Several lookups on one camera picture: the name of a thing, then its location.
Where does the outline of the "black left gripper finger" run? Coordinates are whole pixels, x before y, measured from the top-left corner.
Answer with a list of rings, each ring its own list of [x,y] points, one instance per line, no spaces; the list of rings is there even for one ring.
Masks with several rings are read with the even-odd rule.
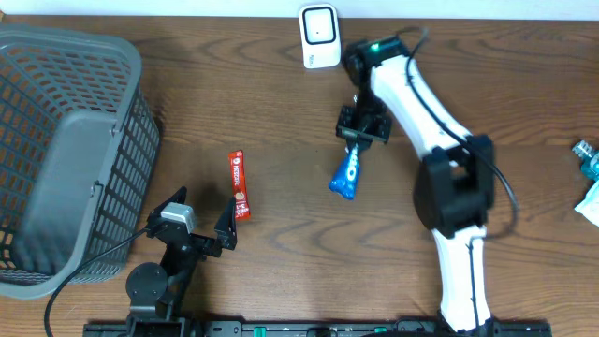
[[[227,250],[234,250],[238,242],[235,207],[236,199],[232,197],[214,227],[217,241]]]
[[[162,202],[153,211],[152,215],[159,215],[171,202],[177,204],[184,204],[186,200],[187,188],[185,186],[180,187],[171,197]]]

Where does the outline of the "red Nescafe stick sachet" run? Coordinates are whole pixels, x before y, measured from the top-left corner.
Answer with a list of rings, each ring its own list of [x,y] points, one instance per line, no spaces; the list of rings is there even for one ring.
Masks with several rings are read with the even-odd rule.
[[[244,171],[244,153],[242,150],[228,154],[232,178],[233,197],[235,198],[235,218],[247,220],[251,217]]]

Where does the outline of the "blue Oreo cookie pack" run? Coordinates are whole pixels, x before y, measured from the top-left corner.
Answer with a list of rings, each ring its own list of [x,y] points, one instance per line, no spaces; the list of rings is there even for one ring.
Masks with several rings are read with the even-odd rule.
[[[347,148],[347,155],[333,175],[329,190],[345,199],[353,200],[357,192],[360,174],[359,146],[354,144]]]

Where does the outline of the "teal mouthwash bottle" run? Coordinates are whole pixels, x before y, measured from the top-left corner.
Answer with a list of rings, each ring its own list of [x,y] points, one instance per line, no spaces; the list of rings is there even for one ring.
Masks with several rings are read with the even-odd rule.
[[[598,151],[587,141],[581,140],[572,152],[581,160],[580,170],[590,180],[598,181]]]

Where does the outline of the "green wet wipes pack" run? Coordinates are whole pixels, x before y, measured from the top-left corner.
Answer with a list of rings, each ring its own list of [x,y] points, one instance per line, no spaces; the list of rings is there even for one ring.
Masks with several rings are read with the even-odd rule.
[[[596,181],[588,190],[584,199],[575,207],[575,211],[583,215],[595,226],[599,226],[599,182]]]

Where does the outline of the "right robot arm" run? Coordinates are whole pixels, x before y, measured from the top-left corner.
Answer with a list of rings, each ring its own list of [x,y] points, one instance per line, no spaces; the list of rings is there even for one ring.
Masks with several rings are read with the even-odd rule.
[[[483,249],[497,174],[493,145],[449,114],[420,75],[416,52],[398,36],[347,46],[343,67],[358,96],[339,115],[336,135],[346,141],[346,157],[329,189],[353,199],[361,153],[387,142],[397,121],[419,158],[413,202],[436,244],[442,320],[452,332],[480,332],[491,320]]]

